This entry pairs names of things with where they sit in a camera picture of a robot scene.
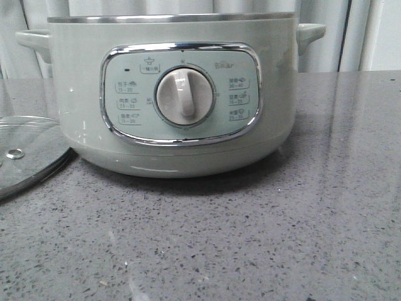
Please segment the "glass pot lid steel rim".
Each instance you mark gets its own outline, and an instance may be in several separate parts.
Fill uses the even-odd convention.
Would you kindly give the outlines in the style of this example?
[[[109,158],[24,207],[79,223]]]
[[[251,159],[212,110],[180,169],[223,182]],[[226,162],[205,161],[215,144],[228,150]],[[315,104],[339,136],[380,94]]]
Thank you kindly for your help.
[[[73,154],[58,121],[36,116],[1,117],[1,200],[44,181]]]

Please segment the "light green electric cooking pot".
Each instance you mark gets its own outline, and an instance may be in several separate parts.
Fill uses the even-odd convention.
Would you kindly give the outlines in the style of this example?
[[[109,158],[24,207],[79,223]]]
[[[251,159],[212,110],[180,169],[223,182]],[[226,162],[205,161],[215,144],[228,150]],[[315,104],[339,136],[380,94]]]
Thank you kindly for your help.
[[[16,33],[53,67],[61,130],[85,160],[141,177],[218,174],[252,164],[289,136],[298,57],[325,35],[293,12],[74,16]],[[214,103],[192,125],[156,102],[164,75],[191,68]]]

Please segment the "beige timer dial knob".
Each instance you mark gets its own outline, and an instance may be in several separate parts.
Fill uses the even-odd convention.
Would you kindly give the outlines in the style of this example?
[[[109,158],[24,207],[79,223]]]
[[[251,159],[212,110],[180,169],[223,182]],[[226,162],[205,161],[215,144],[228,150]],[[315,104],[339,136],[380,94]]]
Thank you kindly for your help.
[[[207,116],[213,106],[212,85],[201,72],[178,68],[161,79],[156,102],[169,122],[177,125],[196,124]]]

